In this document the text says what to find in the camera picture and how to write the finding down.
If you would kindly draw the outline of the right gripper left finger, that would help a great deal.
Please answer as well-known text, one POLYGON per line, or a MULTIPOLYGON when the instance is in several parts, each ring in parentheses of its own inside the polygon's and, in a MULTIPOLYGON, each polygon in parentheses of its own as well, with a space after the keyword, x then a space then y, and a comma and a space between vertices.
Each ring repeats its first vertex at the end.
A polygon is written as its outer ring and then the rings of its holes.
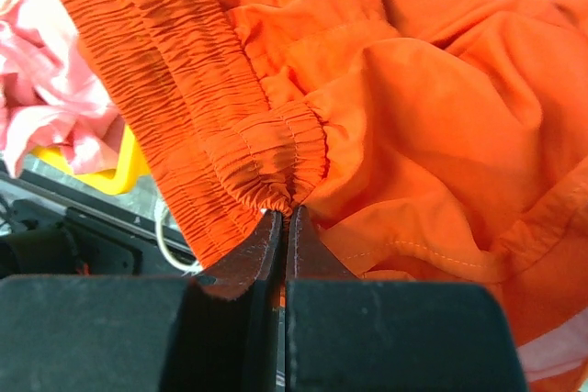
POLYGON ((272 391, 282 217, 197 277, 11 275, 4 391, 272 391))

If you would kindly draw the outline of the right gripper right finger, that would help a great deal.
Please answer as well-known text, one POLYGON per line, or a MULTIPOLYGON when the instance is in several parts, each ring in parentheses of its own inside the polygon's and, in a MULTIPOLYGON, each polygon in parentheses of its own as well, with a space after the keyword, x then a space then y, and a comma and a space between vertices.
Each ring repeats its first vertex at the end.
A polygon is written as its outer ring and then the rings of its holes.
POLYGON ((286 266, 289 391, 524 391, 501 307, 482 286, 355 277, 293 214, 286 266))

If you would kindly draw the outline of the orange shorts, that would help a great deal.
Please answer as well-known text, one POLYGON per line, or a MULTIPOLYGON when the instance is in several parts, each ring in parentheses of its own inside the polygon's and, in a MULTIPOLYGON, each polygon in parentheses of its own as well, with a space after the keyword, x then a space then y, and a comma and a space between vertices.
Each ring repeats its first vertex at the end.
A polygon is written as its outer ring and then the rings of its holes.
POLYGON ((305 205, 355 275, 475 282, 587 376, 587 0, 61 0, 210 266, 305 205))

